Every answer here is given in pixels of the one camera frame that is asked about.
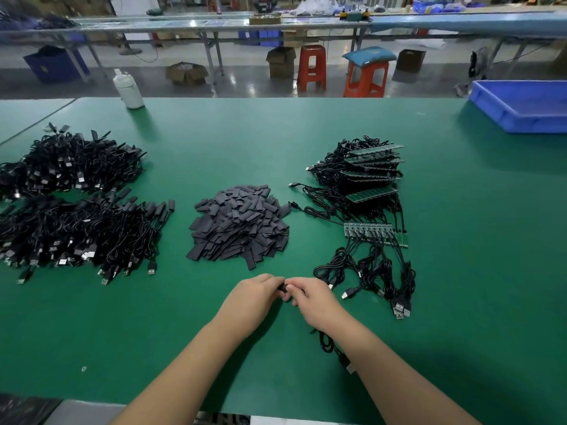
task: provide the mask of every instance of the blue cushion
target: blue cushion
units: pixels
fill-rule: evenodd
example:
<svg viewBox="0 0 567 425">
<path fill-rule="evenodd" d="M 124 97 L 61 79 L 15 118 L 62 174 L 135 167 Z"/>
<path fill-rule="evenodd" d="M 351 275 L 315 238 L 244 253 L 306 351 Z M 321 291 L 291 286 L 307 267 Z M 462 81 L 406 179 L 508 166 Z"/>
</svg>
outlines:
<svg viewBox="0 0 567 425">
<path fill-rule="evenodd" d="M 351 63 L 354 63 L 357 67 L 363 67 L 373 62 L 378 61 L 395 61 L 397 56 L 395 56 L 388 49 L 381 48 L 380 46 L 373 46 L 371 48 L 365 48 L 360 50 L 355 50 L 354 52 L 348 52 L 343 55 L 343 58 L 348 59 Z"/>
</svg>

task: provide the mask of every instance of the white plastic bag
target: white plastic bag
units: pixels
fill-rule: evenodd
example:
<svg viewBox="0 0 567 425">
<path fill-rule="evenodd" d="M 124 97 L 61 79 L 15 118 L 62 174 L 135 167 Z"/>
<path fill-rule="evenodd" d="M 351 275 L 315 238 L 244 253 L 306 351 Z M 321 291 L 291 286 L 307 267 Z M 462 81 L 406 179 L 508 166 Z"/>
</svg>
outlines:
<svg viewBox="0 0 567 425">
<path fill-rule="evenodd" d="M 337 8 L 336 0 L 305 0 L 297 6 L 295 14 L 333 14 Z"/>
</svg>

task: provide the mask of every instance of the green workbench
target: green workbench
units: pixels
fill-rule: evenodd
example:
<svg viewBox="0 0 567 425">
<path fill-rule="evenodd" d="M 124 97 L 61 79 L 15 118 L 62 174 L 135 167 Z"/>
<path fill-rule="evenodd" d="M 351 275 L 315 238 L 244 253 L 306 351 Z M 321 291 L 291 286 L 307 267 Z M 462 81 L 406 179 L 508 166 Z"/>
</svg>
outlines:
<svg viewBox="0 0 567 425">
<path fill-rule="evenodd" d="M 305 167 L 367 134 L 405 145 L 399 189 L 417 288 L 404 321 L 369 292 L 345 301 L 347 310 L 480 421 L 567 421 L 567 136 L 507 135 L 460 99 L 146 104 L 131 112 L 120 99 L 79 99 L 49 120 L 85 134 L 112 130 L 148 152 L 133 194 L 176 200 L 156 275 L 142 266 L 105 287 L 85 265 L 40 269 L 17 285 L 19 271 L 0 267 L 1 391 L 128 403 L 240 279 L 310 276 L 346 244 L 338 225 L 294 211 L 286 250 L 249 272 L 240 258 L 185 257 L 193 204 L 237 184 L 269 184 L 281 202 L 304 206 L 287 184 L 313 182 Z M 40 127 L 0 146 L 1 160 L 21 158 Z M 352 273 L 341 287 L 355 283 Z M 323 353 L 299 310 L 280 306 L 231 358 L 203 408 L 377 423 L 358 376 Z"/>
<path fill-rule="evenodd" d="M 2 120 L 0 144 L 40 123 L 73 101 L 73 99 L 0 99 Z"/>
</svg>

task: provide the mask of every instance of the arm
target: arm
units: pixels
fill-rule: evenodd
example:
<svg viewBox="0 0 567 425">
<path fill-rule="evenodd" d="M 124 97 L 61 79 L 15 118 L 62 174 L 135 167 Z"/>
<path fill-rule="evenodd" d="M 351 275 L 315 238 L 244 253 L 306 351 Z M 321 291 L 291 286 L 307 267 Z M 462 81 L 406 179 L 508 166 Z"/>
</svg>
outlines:
<svg viewBox="0 0 567 425">
<path fill-rule="evenodd" d="M 230 355 L 254 332 L 273 301 L 283 297 L 282 277 L 262 274 L 242 280 L 215 318 L 136 397 L 112 425 L 193 423 L 206 393 Z"/>
<path fill-rule="evenodd" d="M 292 295 L 307 323 L 343 348 L 388 425 L 478 424 L 344 310 L 324 282 L 291 278 L 286 284 L 285 299 Z"/>
</svg>

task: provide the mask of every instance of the white plastic bottle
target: white plastic bottle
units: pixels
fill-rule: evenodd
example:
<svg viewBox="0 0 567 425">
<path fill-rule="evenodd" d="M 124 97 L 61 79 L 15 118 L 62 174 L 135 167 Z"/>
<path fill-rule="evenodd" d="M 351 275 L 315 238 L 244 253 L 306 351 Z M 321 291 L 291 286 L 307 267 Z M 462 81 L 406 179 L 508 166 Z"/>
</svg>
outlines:
<svg viewBox="0 0 567 425">
<path fill-rule="evenodd" d="M 116 73 L 116 76 L 112 81 L 126 107 L 128 109 L 144 107 L 144 100 L 134 78 L 126 72 L 122 73 L 119 68 L 115 68 L 114 73 Z"/>
</svg>

